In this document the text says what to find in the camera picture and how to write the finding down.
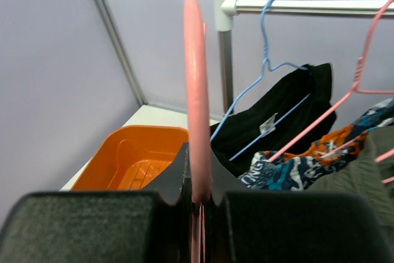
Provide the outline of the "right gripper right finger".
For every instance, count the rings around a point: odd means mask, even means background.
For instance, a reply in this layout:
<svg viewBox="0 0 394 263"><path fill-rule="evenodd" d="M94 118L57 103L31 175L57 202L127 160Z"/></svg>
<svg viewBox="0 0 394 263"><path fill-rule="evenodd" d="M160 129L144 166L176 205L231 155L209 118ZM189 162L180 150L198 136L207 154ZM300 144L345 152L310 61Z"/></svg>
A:
<svg viewBox="0 0 394 263"><path fill-rule="evenodd" d="M213 156L206 262L392 262L367 203L347 193L250 190Z"/></svg>

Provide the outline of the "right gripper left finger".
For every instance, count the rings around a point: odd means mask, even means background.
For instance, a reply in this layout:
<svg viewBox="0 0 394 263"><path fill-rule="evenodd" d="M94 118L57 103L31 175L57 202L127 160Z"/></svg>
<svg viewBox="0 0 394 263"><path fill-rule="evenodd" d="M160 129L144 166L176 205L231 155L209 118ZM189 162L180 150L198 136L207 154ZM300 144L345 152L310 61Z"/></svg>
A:
<svg viewBox="0 0 394 263"><path fill-rule="evenodd" d="M147 188L34 192L1 229L2 262L190 262L189 147Z"/></svg>

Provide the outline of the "black shorts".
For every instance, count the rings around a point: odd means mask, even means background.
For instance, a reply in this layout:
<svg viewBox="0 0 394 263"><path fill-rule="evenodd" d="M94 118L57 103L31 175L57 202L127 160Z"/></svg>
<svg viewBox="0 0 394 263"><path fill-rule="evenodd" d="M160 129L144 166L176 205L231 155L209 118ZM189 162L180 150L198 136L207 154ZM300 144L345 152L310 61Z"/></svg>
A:
<svg viewBox="0 0 394 263"><path fill-rule="evenodd" d="M331 64L305 65L283 76L249 109L212 125L212 151L238 177L255 153L280 150L329 110L331 97Z"/></svg>

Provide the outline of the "pink hanger navy shorts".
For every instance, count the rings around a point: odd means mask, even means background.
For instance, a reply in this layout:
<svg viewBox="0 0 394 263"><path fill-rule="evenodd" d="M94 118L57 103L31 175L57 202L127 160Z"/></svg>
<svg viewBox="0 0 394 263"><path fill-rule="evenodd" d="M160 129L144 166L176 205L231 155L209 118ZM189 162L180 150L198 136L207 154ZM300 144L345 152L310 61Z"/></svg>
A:
<svg viewBox="0 0 394 263"><path fill-rule="evenodd" d="M211 197L211 144L206 71L206 27L197 0L183 4L183 41L192 210L191 261L201 262L203 204Z"/></svg>

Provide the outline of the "patterned blue orange shorts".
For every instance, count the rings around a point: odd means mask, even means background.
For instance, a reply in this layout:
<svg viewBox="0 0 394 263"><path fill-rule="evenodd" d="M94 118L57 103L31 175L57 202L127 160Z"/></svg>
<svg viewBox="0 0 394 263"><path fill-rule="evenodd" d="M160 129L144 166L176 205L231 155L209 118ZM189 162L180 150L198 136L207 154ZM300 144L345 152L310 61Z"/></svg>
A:
<svg viewBox="0 0 394 263"><path fill-rule="evenodd" d="M352 124L326 134L299 155L254 154L248 171L238 177L249 189L303 191L320 177L340 171L360 154L369 132L393 125L393 99L372 106Z"/></svg>

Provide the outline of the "olive green shorts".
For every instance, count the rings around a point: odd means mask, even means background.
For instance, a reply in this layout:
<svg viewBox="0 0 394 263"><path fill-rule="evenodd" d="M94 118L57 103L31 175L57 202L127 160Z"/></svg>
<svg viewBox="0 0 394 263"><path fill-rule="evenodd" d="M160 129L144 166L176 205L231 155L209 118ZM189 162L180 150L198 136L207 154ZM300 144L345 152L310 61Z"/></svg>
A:
<svg viewBox="0 0 394 263"><path fill-rule="evenodd" d="M383 169L375 158L393 148L393 126L373 130L364 148L345 168L323 176L308 190L342 192L361 196L372 208L383 233L393 243L393 182L383 184Z"/></svg>

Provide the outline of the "pink hanger olive shorts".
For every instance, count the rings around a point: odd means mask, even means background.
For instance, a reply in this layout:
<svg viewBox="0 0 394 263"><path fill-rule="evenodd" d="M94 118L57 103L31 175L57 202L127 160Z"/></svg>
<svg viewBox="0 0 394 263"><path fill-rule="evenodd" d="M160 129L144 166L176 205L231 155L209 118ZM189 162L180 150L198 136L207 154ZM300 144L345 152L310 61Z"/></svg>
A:
<svg viewBox="0 0 394 263"><path fill-rule="evenodd" d="M375 162L383 169L383 184L393 182L393 149L383 153L375 159Z"/></svg>

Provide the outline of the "pink hanger patterned shorts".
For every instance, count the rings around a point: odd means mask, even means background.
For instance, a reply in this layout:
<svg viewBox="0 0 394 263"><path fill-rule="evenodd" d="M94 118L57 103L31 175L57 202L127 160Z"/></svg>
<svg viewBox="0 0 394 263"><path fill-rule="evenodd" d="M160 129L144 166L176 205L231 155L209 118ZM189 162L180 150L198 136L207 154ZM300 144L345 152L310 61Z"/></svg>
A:
<svg viewBox="0 0 394 263"><path fill-rule="evenodd" d="M379 31L379 22L393 20L393 0L338 0L321 13L343 17L344 26L328 28L323 52L334 62L335 103L287 142L269 160L303 139L315 126L351 99L353 94L393 95L393 27Z"/></svg>

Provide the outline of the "orange plastic basket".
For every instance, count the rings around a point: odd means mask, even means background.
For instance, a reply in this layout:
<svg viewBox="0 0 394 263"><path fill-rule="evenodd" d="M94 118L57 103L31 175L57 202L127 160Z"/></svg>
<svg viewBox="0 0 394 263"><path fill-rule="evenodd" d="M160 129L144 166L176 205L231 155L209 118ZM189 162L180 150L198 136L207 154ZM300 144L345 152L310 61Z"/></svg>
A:
<svg viewBox="0 0 394 263"><path fill-rule="evenodd" d="M122 127L107 137L71 190L144 188L174 161L187 141L188 132L181 127Z"/></svg>

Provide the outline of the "metal clothes rack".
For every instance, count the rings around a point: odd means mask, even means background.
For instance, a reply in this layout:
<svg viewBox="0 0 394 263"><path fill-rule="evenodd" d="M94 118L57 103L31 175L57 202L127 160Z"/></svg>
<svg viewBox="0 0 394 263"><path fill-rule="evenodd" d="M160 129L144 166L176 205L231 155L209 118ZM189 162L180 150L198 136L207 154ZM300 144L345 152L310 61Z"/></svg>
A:
<svg viewBox="0 0 394 263"><path fill-rule="evenodd" d="M387 0L275 0L269 14L318 17L373 17ZM231 31L233 17L258 14L267 0L213 0L215 28L219 36L223 110L234 101Z"/></svg>

